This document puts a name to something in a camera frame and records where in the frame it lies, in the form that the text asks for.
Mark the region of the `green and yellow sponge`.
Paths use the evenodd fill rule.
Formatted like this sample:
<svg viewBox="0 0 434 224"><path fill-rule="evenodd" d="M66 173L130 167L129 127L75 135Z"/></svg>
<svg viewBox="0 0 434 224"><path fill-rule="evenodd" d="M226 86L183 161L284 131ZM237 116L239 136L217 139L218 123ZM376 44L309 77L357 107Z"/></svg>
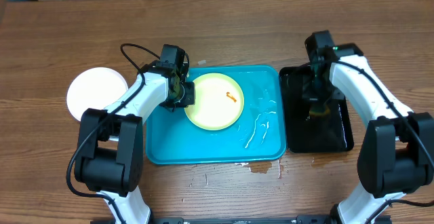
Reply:
<svg viewBox="0 0 434 224"><path fill-rule="evenodd" d="M323 117L330 114L329 106L325 104L313 103L309 109L309 115L313 117Z"/></svg>

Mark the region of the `yellow-green plate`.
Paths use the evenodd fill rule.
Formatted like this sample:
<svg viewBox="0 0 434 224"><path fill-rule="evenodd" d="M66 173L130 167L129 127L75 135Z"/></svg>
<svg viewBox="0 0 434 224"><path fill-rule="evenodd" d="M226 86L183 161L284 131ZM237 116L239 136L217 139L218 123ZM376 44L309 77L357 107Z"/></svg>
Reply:
<svg viewBox="0 0 434 224"><path fill-rule="evenodd" d="M207 73L193 80L195 102L184 109L186 116L204 130L222 130L234 124L244 108L241 86L228 75Z"/></svg>

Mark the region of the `white plate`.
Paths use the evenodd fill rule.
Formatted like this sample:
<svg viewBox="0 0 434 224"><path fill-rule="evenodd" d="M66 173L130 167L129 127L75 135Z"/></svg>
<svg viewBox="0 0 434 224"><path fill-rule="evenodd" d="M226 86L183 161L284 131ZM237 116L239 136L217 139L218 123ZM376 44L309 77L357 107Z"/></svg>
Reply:
<svg viewBox="0 0 434 224"><path fill-rule="evenodd" d="M120 73L110 68L96 67L82 72L72 81L66 104L71 115L80 122L87 109L103 109L127 90L128 84Z"/></svg>

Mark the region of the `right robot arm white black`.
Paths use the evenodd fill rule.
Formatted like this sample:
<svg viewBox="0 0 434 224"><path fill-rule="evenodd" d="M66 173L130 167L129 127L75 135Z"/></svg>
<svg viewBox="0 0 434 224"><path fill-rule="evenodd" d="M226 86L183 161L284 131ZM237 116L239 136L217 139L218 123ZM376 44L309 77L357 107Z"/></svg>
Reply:
<svg viewBox="0 0 434 224"><path fill-rule="evenodd" d="M346 98L366 126L359 183L331 209L327 223L377 223L394 203L421 207L404 196L433 182L433 117L400 102L354 43L335 45L329 31L319 31L304 46L311 74L302 97L309 115L327 115L333 98Z"/></svg>

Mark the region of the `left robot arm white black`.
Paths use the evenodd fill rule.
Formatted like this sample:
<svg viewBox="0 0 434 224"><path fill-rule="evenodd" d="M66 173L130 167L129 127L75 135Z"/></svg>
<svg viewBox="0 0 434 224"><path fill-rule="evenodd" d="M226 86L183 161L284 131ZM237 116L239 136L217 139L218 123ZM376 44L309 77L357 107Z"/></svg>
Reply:
<svg viewBox="0 0 434 224"><path fill-rule="evenodd" d="M154 61L137 68L135 83L121 98L104 109L87 109L81 117L66 184L75 195L103 199L112 223L152 221L138 187L143 125L157 107L174 111L194 104L194 84L186 80L189 66L182 48L165 44Z"/></svg>

